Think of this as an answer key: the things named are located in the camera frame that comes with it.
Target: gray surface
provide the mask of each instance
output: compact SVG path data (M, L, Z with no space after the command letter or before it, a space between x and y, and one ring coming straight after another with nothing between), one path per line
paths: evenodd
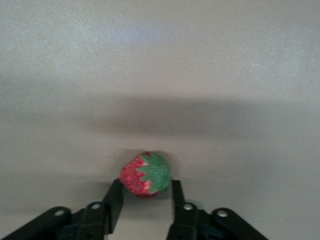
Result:
M135 154L270 240L320 236L318 1L0 1L0 237ZM165 239L169 193L112 240Z

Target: silver screw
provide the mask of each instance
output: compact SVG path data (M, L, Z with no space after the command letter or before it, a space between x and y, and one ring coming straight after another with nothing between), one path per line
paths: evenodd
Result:
M61 215L64 214L64 213L65 213L65 211L59 210L59 211L56 211L56 212L54 213L54 215L55 215L56 217L58 217L58 216L61 216Z
M98 209L98 208L100 208L100 204L96 203L96 204L92 205L91 208L94 210Z
M185 205L183 206L183 208L184 208L185 210L191 210L191 209L193 209L192 205L189 204L189 203L185 204Z
M223 210L219 210L217 212L218 216L222 217L222 218L225 218L228 216L228 213L226 213L226 211L223 211Z

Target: red strawberry body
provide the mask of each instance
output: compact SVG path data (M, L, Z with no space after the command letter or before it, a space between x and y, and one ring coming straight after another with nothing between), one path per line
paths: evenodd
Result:
M120 172L120 181L123 185L142 199L151 198L168 187L168 177L170 180L168 162L154 152L136 156Z

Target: strawberry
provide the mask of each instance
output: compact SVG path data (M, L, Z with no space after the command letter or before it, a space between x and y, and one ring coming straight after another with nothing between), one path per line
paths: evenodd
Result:
M145 152L122 168L120 181L139 198L148 199L168 189L170 165L159 154Z

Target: green strawberry leaf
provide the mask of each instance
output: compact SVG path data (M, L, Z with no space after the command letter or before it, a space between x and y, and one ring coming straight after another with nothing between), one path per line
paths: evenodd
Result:
M150 154L151 156L140 156L148 165L141 166L137 170L145 173L145 175L140 178L142 181L151 181L149 193L153 194L167 190L171 182L171 176L170 165L167 160L155 152L151 152Z

